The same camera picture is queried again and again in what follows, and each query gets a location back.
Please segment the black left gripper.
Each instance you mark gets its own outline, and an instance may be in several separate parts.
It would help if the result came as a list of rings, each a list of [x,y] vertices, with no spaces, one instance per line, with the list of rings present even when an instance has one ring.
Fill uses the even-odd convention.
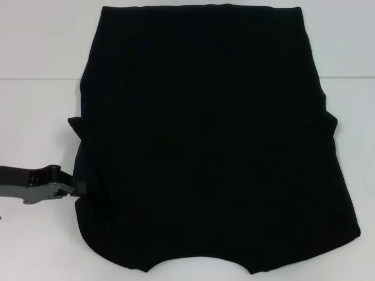
[[[86,194],[86,182],[60,171],[59,166],[41,169],[0,166],[0,197],[19,198],[24,204],[32,205],[62,196]]]

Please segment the black t-shirt with FREE print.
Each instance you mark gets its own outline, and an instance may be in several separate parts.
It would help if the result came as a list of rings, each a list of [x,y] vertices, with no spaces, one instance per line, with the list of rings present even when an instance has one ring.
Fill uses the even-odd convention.
[[[360,236],[301,8],[105,6],[80,93],[76,214],[103,258],[257,273]]]

